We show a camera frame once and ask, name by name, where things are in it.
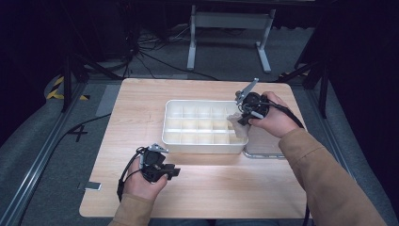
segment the white plastic container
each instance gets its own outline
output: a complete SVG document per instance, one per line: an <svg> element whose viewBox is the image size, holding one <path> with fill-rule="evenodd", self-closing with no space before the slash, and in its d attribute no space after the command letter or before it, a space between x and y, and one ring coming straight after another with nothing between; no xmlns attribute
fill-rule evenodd
<svg viewBox="0 0 399 226"><path fill-rule="evenodd" d="M227 120L235 112L234 101L168 101L162 141L170 153L240 153L248 139Z"/></svg>

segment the gray floor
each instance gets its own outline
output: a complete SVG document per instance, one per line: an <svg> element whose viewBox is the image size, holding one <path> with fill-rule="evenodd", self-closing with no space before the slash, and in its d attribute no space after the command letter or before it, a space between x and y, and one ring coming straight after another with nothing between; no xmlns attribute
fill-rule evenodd
<svg viewBox="0 0 399 226"><path fill-rule="evenodd" d="M224 81L251 81L254 77L259 77L261 82L272 81L277 79L279 74L294 69L294 64L311 33L311 29L273 29L266 44L272 68L270 74L263 72L254 48L255 41L262 35L260 32L204 30L198 35L196 67L193 72L185 71L189 44L186 40L188 37L185 36L159 50L144 52L181 70L173 69L148 56L138 55L142 62L134 58L126 75L144 78L154 76L170 79L211 79L196 74L202 73ZM112 64L115 62L104 63L105 66ZM121 69L116 73L122 75L123 71L124 69ZM290 84L311 134L332 152L338 150L342 153L350 172L388 225L399 225L389 199L370 170L352 134L333 88L329 87L328 90L327 120L321 120L314 107L317 88L304 90L296 85L300 81L301 78L296 78ZM78 101L72 107L61 134L82 121L109 112L119 84L120 82L111 81L101 74L93 74L83 91L83 94L90 95L90 99ZM43 95L48 93L52 85L53 82L49 83ZM24 175L60 116L61 107L62 100L48 100L47 104L32 115L1 147L0 213L3 214L8 209L8 204L23 182ZM108 119L86 123L85 131L88 133L83 135L79 142L76 142L74 135L67 135L62 139L42 174L36 192L24 213L22 225L106 225L110 221L110 218L81 217L79 205L84 191L77 189L79 183L86 182L91 174ZM282 219L280 225L300 225L301 222L301 219Z"/></svg>

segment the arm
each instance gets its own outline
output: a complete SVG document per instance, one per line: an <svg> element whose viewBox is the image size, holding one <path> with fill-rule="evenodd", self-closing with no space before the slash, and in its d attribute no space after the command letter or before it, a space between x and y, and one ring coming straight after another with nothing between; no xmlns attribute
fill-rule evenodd
<svg viewBox="0 0 399 226"><path fill-rule="evenodd" d="M272 92L268 99L287 106ZM271 107L263 120L250 120L281 137L279 147L305 189L316 225L386 225L358 184L327 149L289 117Z"/></svg>
<svg viewBox="0 0 399 226"><path fill-rule="evenodd" d="M129 168L128 175L138 169L137 158ZM155 199L167 182L167 176L161 177L154 184L144 179L141 172L130 176L124 184L122 201L109 226L148 225Z"/></svg>

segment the tan sleeve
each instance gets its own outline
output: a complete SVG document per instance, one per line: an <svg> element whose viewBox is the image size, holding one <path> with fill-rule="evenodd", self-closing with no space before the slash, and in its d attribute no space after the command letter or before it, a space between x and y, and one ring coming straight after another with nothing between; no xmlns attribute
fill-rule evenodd
<svg viewBox="0 0 399 226"><path fill-rule="evenodd" d="M316 225L386 225L358 184L304 129L288 133L279 147L306 191Z"/></svg>
<svg viewBox="0 0 399 226"><path fill-rule="evenodd" d="M109 223L109 226L147 226L150 221L152 207L152 201L138 196L123 194L117 213Z"/></svg>

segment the wooden table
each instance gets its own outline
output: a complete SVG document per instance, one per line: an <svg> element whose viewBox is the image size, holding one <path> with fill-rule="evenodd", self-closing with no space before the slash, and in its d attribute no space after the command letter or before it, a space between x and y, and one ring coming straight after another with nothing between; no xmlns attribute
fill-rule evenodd
<svg viewBox="0 0 399 226"><path fill-rule="evenodd" d="M169 100L234 100L248 82L125 79L99 150L91 182L80 206L84 217L113 217L117 184L140 146L161 136ZM253 91L272 90L302 120L288 85L258 83ZM181 168L153 207L153 218L304 218L306 196L285 159L250 159L243 154L168 153L166 163Z"/></svg>

